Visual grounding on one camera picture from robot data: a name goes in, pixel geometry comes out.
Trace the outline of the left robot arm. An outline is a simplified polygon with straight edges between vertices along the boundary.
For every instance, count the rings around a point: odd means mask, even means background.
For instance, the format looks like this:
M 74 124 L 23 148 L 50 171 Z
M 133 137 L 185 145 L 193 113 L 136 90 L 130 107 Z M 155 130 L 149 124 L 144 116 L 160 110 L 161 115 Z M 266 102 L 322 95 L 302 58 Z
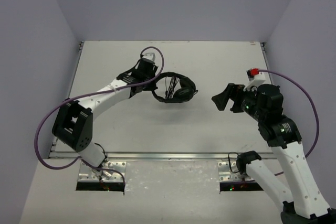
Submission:
M 148 84 L 135 87 L 155 77 L 158 67 L 155 55 L 145 54 L 130 71 L 119 74 L 111 83 L 100 89 L 99 95 L 68 101 L 61 106 L 52 127 L 52 134 L 78 153 L 93 167 L 101 168 L 106 157 L 93 142 L 93 122 L 117 103 L 142 92 Z

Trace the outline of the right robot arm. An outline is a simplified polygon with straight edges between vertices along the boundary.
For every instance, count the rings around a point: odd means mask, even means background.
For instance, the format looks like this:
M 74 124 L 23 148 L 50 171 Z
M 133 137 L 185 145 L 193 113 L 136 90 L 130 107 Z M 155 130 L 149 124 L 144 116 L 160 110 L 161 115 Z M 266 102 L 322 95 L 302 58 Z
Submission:
M 218 110 L 233 101 L 230 111 L 247 113 L 258 123 L 258 131 L 278 160 L 287 185 L 264 164 L 255 151 L 237 156 L 236 167 L 242 175 L 254 179 L 280 212 L 282 223 L 335 223 L 335 209 L 323 197 L 303 151 L 296 123 L 283 113 L 284 97 L 280 87 L 262 84 L 252 90 L 229 83 L 212 97 Z

